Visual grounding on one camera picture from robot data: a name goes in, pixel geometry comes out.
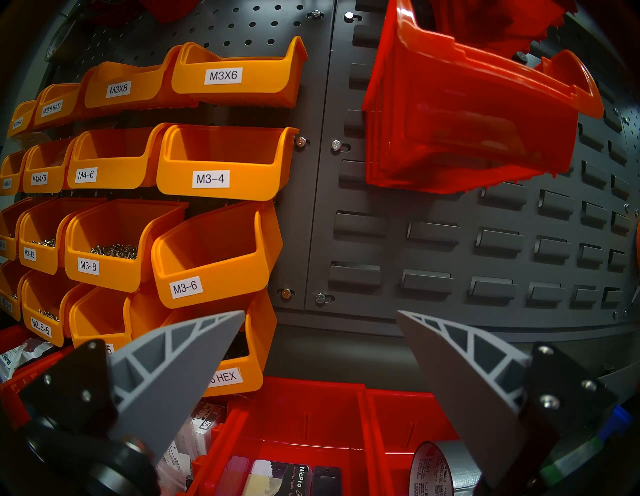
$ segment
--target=orange storage bin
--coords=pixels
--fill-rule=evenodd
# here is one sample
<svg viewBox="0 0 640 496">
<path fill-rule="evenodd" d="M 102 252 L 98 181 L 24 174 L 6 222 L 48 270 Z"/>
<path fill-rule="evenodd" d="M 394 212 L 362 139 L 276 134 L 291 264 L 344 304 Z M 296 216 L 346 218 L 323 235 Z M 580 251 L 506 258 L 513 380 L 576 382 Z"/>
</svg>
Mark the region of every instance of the orange storage bin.
<svg viewBox="0 0 640 496">
<path fill-rule="evenodd" d="M 578 112 L 603 113 L 580 60 L 563 51 L 529 68 L 414 18 L 410 0 L 389 2 L 362 106 L 367 182 L 448 194 L 566 172 Z"/>
<path fill-rule="evenodd" d="M 65 266 L 65 237 L 69 221 L 77 213 L 106 202 L 106 198 L 59 198 L 25 212 L 20 230 L 20 263 L 53 275 Z M 33 241 L 56 239 L 55 246 Z"/>
<path fill-rule="evenodd" d="M 202 102 L 260 107 L 296 106 L 307 50 L 295 36 L 284 57 L 222 58 L 196 43 L 185 43 L 172 86 Z"/>
<path fill-rule="evenodd" d="M 69 185 L 90 189 L 155 186 L 160 144 L 171 126 L 85 131 L 71 153 Z"/>
<path fill-rule="evenodd" d="M 179 308 L 260 291 L 281 249 L 273 202 L 241 202 L 192 217 L 154 243 L 160 300 Z"/>
<path fill-rule="evenodd" d="M 171 87 L 173 68 L 182 45 L 169 50 L 161 65 L 134 65 L 102 62 L 95 68 L 84 104 L 108 113 L 166 107 L 197 107 L 189 95 L 179 95 Z"/>
<path fill-rule="evenodd" d="M 13 260 L 18 254 L 20 225 L 27 211 L 53 198 L 29 196 L 0 212 L 0 256 Z"/>
<path fill-rule="evenodd" d="M 262 386 L 262 372 L 264 364 L 267 362 L 277 324 L 267 290 L 263 289 L 253 294 L 178 308 L 171 312 L 163 323 L 163 326 L 168 326 L 232 310 L 246 312 L 244 326 L 239 332 L 244 332 L 249 353 L 247 356 L 220 362 L 218 370 L 203 396 L 256 391 Z"/>
<path fill-rule="evenodd" d="M 76 139 L 49 141 L 29 148 L 22 179 L 25 193 L 59 193 L 69 189 L 67 168 Z"/>
<path fill-rule="evenodd" d="M 189 204 L 144 200 L 113 200 L 73 217 L 65 240 L 69 278 L 96 286 L 134 292 L 150 280 L 151 246 L 161 234 L 184 219 Z M 138 247 L 135 260 L 90 253 L 97 245 Z"/>
<path fill-rule="evenodd" d="M 38 337 L 62 346 L 70 338 L 71 306 L 93 289 L 93 286 L 72 281 L 60 269 L 55 275 L 31 271 L 22 284 L 21 304 L 25 325 Z M 40 313 L 50 312 L 59 321 Z"/>
<path fill-rule="evenodd" d="M 0 305 L 15 320 L 20 320 L 20 294 L 30 272 L 19 260 L 7 260 L 0 265 Z"/>
<path fill-rule="evenodd" d="M 164 135 L 157 186 L 166 195 L 271 200 L 289 181 L 293 127 L 180 124 Z"/>
<path fill-rule="evenodd" d="M 7 155 L 0 168 L 2 189 L 0 195 L 13 196 L 22 191 L 22 176 L 24 174 L 24 157 L 27 152 L 21 151 Z"/>
</svg>

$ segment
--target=red storage bin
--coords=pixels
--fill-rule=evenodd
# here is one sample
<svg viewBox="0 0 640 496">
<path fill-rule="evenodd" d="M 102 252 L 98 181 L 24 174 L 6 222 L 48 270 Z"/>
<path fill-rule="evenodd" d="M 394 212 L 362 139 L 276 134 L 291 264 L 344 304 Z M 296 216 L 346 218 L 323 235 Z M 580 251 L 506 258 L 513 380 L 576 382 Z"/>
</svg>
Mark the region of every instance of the red storage bin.
<svg viewBox="0 0 640 496">
<path fill-rule="evenodd" d="M 535 68 L 457 44 L 391 0 L 362 105 L 367 182 L 449 194 L 569 169 L 578 112 L 603 114 L 571 52 Z"/>
</svg>

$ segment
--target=white label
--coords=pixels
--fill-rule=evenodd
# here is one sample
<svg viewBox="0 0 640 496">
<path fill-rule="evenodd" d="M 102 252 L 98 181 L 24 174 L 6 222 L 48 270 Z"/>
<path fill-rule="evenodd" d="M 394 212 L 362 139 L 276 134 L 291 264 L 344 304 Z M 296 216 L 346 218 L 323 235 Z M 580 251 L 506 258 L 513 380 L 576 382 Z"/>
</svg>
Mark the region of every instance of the white label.
<svg viewBox="0 0 640 496">
<path fill-rule="evenodd" d="M 0 296 L 0 303 L 2 303 L 2 306 L 6 308 L 9 313 L 13 312 L 13 305 L 10 301 L 7 301 L 4 296 Z"/>
<path fill-rule="evenodd" d="M 88 167 L 76 171 L 76 184 L 79 182 L 95 182 L 98 179 L 98 168 Z"/>
<path fill-rule="evenodd" d="M 51 337 L 51 327 L 47 326 L 45 323 L 40 322 L 38 319 L 31 318 L 31 327 L 44 334 L 47 337 Z"/>
<path fill-rule="evenodd" d="M 41 184 L 47 184 L 49 182 L 49 172 L 38 172 L 37 174 L 31 174 L 31 185 L 38 186 Z"/>
<path fill-rule="evenodd" d="M 50 103 L 46 107 L 42 108 L 42 113 L 40 117 L 45 117 L 47 115 L 55 114 L 56 112 L 60 112 L 62 110 L 62 102 L 64 100 L 58 100 L 57 102 Z"/>
<path fill-rule="evenodd" d="M 195 170 L 191 187 L 196 188 L 228 188 L 231 173 L 228 170 Z"/>
<path fill-rule="evenodd" d="M 242 67 L 228 69 L 207 69 L 204 84 L 240 84 L 242 83 Z"/>
<path fill-rule="evenodd" d="M 78 272 L 99 276 L 100 262 L 97 260 L 82 259 L 78 257 Z"/>
<path fill-rule="evenodd" d="M 190 277 L 188 279 L 182 279 L 181 281 L 170 282 L 169 291 L 171 291 L 171 297 L 182 298 L 184 296 L 191 296 L 192 294 L 198 294 L 202 292 L 202 284 L 200 283 L 200 276 Z"/>
<path fill-rule="evenodd" d="M 131 81 L 110 84 L 107 86 L 107 98 L 123 97 L 131 93 Z"/>
<path fill-rule="evenodd" d="M 229 386 L 231 384 L 243 383 L 242 376 L 240 375 L 240 369 L 234 367 L 233 369 L 224 369 L 223 371 L 216 371 L 209 381 L 209 387 Z"/>
<path fill-rule="evenodd" d="M 36 261 L 36 250 L 34 250 L 33 248 L 27 248 L 25 246 L 24 247 L 24 258 L 26 260 L 30 260 L 31 262 L 35 262 Z"/>
</svg>

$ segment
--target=pile of screws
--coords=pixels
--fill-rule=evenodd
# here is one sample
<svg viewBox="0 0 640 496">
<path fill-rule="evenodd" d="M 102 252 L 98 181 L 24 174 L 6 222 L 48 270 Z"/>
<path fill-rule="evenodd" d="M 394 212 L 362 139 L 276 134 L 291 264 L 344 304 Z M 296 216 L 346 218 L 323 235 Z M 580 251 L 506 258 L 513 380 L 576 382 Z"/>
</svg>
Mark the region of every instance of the pile of screws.
<svg viewBox="0 0 640 496">
<path fill-rule="evenodd" d="M 39 313 L 41 313 L 42 315 L 44 315 L 45 317 L 48 317 L 49 319 L 55 320 L 56 322 L 60 322 L 60 319 L 58 319 L 54 314 L 52 314 L 51 312 L 43 312 L 42 310 L 38 310 Z"/>
<path fill-rule="evenodd" d="M 111 246 L 96 245 L 91 249 L 95 255 L 106 255 L 107 257 L 118 257 L 121 259 L 135 260 L 138 256 L 138 247 L 132 244 L 112 244 Z"/>
<path fill-rule="evenodd" d="M 33 244 L 42 244 L 44 246 L 51 246 L 52 248 L 56 247 L 56 238 L 53 239 L 43 239 L 42 241 L 32 241 Z"/>
</svg>

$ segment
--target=screw head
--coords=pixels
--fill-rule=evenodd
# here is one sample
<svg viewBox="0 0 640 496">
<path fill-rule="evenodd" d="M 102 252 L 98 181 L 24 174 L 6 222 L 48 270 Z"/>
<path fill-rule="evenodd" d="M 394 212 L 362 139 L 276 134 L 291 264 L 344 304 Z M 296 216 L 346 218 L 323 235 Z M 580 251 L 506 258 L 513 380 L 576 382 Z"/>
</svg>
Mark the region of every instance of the screw head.
<svg viewBox="0 0 640 496">
<path fill-rule="evenodd" d="M 585 379 L 584 381 L 582 381 L 580 383 L 582 385 L 583 388 L 585 388 L 587 391 L 591 391 L 594 392 L 597 388 L 598 385 L 594 382 L 594 381 L 590 381 L 588 379 Z"/>
<path fill-rule="evenodd" d="M 548 410 L 557 410 L 560 408 L 560 400 L 552 394 L 541 394 L 540 403 Z"/>
</svg>

